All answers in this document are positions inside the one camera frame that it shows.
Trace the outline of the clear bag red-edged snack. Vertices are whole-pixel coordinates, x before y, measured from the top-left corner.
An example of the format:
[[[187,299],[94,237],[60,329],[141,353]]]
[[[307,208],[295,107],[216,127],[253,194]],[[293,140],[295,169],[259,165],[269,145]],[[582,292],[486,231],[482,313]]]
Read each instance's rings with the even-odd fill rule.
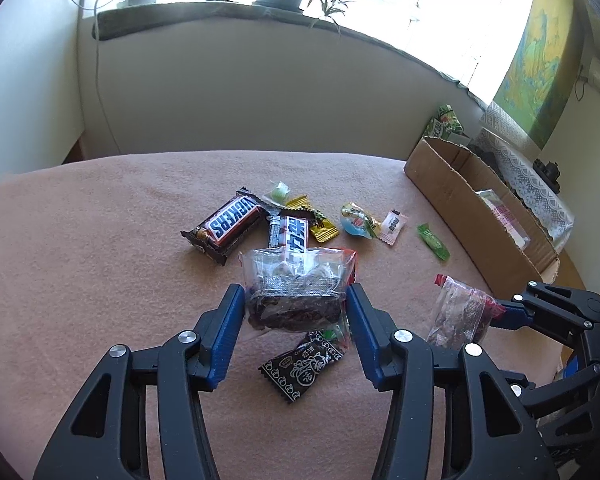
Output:
[[[440,294],[434,304],[434,320],[428,344],[460,350],[464,344],[480,344],[492,321],[499,320],[504,307],[483,290],[438,274],[434,281]]]

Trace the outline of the small green candy packet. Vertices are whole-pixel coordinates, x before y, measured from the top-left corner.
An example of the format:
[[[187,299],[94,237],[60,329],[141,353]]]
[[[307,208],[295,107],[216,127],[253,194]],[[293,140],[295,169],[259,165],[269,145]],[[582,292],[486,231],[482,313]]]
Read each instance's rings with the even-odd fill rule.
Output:
[[[437,235],[430,230],[429,224],[424,223],[417,227],[417,233],[422,241],[429,247],[429,249],[436,255],[436,257],[445,262],[450,258],[449,249],[446,248],[445,244],[438,239]]]

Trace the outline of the pink white candy packet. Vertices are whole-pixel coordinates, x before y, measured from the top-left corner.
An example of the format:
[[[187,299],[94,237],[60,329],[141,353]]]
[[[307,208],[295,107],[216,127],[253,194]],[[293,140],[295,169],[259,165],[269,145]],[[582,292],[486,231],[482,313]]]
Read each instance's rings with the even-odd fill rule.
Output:
[[[384,221],[381,222],[378,238],[388,246],[393,246],[396,244],[396,240],[404,226],[406,226],[406,222],[407,216],[405,214],[395,209],[390,210]]]

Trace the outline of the black patterned candy packet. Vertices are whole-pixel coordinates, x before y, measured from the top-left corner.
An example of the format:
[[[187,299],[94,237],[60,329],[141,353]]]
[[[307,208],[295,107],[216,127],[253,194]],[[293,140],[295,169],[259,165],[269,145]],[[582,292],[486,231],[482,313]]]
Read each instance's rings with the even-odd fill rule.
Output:
[[[311,388],[327,367],[342,360],[344,352],[322,332],[309,332],[298,346],[259,366],[261,375],[289,404]]]

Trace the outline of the clear bag dark dried fruit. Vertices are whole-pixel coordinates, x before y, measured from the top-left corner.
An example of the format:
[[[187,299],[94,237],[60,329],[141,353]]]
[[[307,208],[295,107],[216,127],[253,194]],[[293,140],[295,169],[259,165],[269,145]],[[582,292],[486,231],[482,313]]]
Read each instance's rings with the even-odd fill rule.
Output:
[[[294,333],[343,326],[357,258],[352,249],[324,247],[244,252],[240,263],[248,323],[255,330]]]

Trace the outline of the Snickers bar Chinese label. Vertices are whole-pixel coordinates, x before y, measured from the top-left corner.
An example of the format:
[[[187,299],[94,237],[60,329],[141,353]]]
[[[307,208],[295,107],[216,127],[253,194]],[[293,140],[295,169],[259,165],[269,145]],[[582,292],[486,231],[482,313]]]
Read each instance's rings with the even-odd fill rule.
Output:
[[[273,216],[268,228],[270,257],[276,263],[304,266],[309,241],[309,221],[289,216]]]

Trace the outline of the snacks inside box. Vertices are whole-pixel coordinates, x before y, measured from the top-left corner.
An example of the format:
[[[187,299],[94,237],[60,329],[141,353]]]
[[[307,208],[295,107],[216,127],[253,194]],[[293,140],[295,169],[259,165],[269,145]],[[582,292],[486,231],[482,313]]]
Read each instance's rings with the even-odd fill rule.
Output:
[[[527,232],[510,209],[498,197],[498,194],[496,194],[492,188],[477,191],[476,194],[483,200],[483,203],[486,204],[503,228],[506,229],[517,247],[521,250],[525,250],[531,242],[531,238],[528,237]]]

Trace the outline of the cardboard box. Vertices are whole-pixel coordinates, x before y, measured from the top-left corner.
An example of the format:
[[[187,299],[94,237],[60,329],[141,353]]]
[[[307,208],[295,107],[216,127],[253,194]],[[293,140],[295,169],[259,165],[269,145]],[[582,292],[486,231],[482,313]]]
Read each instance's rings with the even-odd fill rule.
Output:
[[[425,136],[405,163],[406,176],[463,245],[495,296],[507,299],[530,281],[552,284],[559,257],[534,214],[496,173],[464,146]],[[493,191],[530,238],[520,248],[478,195]]]

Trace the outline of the black object on cabinet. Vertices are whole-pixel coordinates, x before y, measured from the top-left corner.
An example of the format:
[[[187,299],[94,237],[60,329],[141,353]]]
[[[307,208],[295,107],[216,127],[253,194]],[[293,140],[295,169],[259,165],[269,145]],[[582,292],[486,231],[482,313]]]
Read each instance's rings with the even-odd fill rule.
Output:
[[[558,182],[560,171],[556,162],[548,162],[547,164],[544,164],[542,160],[537,158],[532,162],[532,168],[541,178],[541,180],[548,186],[548,188],[555,195],[558,195],[560,192],[560,185]]]

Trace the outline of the pink table cloth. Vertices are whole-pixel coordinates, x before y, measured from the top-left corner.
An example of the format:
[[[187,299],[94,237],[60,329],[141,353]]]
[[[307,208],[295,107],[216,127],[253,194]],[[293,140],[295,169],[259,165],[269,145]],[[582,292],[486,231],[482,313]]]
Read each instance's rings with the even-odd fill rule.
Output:
[[[401,327],[428,332],[446,273],[483,278],[454,234],[406,176],[403,162],[352,154],[193,152],[126,155],[30,172],[0,185],[0,451],[22,478],[72,398],[114,344],[158,346],[220,302],[242,278],[181,236],[238,188],[283,181],[337,220],[353,202],[377,218],[407,216],[396,244],[347,234],[358,281]],[[449,249],[439,260],[417,233],[428,223]],[[367,479],[390,398],[348,352],[297,403],[259,366],[296,336],[243,336],[227,378],[201,399],[224,479]]]

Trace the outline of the blue yellow jelly packet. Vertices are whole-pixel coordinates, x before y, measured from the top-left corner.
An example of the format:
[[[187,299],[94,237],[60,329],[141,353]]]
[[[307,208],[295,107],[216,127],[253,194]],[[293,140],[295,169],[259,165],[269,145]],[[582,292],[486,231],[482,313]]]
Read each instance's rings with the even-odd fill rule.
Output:
[[[352,236],[373,240],[380,233],[380,223],[356,203],[345,203],[340,209],[342,228]]]

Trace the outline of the green snack bag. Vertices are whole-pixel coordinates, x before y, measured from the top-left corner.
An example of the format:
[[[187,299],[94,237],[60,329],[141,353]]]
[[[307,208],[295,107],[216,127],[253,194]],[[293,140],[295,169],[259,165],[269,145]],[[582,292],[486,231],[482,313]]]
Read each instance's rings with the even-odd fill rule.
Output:
[[[460,123],[457,114],[455,114],[453,107],[449,104],[443,104],[437,108],[434,116],[429,119],[422,135],[449,140],[453,134],[464,136],[464,127]]]

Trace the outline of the yellow candy packet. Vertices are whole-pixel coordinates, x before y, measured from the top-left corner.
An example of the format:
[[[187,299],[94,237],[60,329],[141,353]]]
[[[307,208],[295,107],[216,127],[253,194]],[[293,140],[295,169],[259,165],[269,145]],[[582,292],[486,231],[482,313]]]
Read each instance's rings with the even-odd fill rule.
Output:
[[[309,218],[310,231],[318,244],[325,244],[339,235],[335,223],[331,222],[321,211],[314,208],[308,196],[295,197],[286,203],[286,207],[291,210],[309,211],[311,214]]]

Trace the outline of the Snickers bar English label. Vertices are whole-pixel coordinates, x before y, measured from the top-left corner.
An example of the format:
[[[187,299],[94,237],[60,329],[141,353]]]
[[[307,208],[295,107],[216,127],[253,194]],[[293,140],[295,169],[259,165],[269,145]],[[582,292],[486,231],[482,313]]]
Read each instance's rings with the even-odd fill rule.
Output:
[[[241,188],[198,226],[182,231],[181,236],[193,248],[224,266],[234,249],[267,215],[257,196]]]

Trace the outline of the green candy clear wrapper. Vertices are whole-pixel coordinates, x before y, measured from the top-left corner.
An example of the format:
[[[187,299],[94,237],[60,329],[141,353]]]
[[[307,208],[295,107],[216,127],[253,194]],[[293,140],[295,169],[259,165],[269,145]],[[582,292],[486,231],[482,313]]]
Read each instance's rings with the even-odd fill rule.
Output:
[[[274,204],[283,206],[289,202],[290,193],[290,187],[286,185],[285,182],[278,181],[277,183],[274,183],[272,188],[264,194],[264,197]]]

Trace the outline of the yellow green wall painting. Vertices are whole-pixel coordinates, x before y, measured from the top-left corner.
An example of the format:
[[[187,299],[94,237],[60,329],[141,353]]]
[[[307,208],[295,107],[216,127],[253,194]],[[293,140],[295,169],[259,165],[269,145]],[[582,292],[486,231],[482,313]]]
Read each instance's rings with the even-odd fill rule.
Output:
[[[542,150],[576,82],[584,30],[574,0],[532,0],[494,103]]]

